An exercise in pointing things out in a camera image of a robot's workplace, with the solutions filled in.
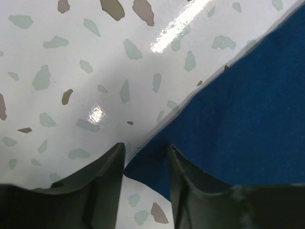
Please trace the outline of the dark blue t shirt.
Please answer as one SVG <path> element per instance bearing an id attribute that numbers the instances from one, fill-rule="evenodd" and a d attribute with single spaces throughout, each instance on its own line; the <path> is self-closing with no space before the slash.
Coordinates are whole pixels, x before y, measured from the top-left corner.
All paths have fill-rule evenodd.
<path id="1" fill-rule="evenodd" d="M 305 8 L 200 90 L 124 170 L 170 198 L 167 146 L 230 185 L 305 180 Z"/>

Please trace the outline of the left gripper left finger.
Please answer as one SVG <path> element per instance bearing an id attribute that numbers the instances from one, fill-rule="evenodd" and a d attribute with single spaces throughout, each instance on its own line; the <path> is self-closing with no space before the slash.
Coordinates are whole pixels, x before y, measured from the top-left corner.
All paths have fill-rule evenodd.
<path id="1" fill-rule="evenodd" d="M 117 143 L 103 156 L 50 188 L 0 186 L 2 229 L 113 229 L 116 227 L 125 145 Z"/>

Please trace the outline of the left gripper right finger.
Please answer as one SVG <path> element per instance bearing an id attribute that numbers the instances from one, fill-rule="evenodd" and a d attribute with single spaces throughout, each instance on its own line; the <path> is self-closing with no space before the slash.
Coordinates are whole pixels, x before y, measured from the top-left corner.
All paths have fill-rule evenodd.
<path id="1" fill-rule="evenodd" d="M 176 229 L 303 229 L 305 186 L 231 186 L 167 147 Z"/>

